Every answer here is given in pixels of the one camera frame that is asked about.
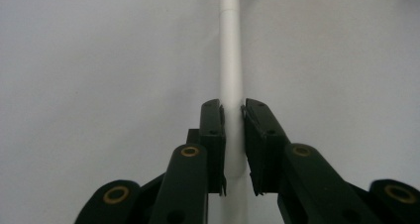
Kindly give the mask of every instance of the white rod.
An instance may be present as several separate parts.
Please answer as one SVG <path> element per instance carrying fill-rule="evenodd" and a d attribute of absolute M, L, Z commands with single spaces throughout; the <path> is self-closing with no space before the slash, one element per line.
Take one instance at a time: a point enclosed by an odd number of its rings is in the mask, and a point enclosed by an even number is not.
<path fill-rule="evenodd" d="M 239 0 L 220 0 L 221 102 L 225 111 L 225 176 L 227 196 L 222 197 L 222 223 L 247 223 L 247 183 L 244 144 L 243 73 Z"/>

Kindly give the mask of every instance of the white cylindrical rod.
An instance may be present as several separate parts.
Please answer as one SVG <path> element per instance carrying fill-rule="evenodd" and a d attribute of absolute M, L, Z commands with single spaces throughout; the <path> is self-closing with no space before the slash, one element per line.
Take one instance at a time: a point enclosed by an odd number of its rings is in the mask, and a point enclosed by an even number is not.
<path fill-rule="evenodd" d="M 225 176 L 222 223 L 247 223 L 247 183 L 244 144 L 243 73 L 241 65 L 239 0 L 220 0 L 221 102 L 225 111 Z"/>

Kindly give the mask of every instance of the screw hole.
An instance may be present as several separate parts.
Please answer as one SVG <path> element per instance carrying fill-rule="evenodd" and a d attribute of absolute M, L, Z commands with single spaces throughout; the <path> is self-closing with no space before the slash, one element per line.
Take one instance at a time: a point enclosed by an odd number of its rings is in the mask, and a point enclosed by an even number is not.
<path fill-rule="evenodd" d="M 166 216 L 166 221 L 170 224 L 179 224 L 185 220 L 185 213 L 180 210 L 169 212 Z"/>
<path fill-rule="evenodd" d="M 343 217 L 350 223 L 361 223 L 362 217 L 361 215 L 352 209 L 346 209 L 342 213 Z"/>
<path fill-rule="evenodd" d="M 122 197 L 124 195 L 124 193 L 125 192 L 123 190 L 118 189 L 118 190 L 114 190 L 114 191 L 110 192 L 108 194 L 108 196 L 111 199 L 118 199 L 118 198 Z"/>

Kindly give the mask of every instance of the white wall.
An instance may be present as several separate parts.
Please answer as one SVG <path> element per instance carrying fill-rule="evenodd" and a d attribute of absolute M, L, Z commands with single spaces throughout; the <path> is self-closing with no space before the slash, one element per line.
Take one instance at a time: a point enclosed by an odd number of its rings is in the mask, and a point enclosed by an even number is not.
<path fill-rule="evenodd" d="M 420 0 L 241 3 L 246 96 L 347 181 L 420 188 Z M 72 223 L 164 172 L 219 96 L 218 40 L 218 0 L 0 0 L 0 223 Z"/>

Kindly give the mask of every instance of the white background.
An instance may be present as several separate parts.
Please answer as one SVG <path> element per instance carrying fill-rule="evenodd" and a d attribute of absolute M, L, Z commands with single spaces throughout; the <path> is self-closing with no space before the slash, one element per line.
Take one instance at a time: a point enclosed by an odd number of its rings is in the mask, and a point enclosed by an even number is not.
<path fill-rule="evenodd" d="M 219 97 L 219 0 L 0 0 L 0 223 L 163 173 Z M 241 0 L 245 94 L 364 189 L 420 188 L 420 0 Z M 249 193 L 250 223 L 281 223 Z M 218 223 L 218 196 L 210 197 Z"/>

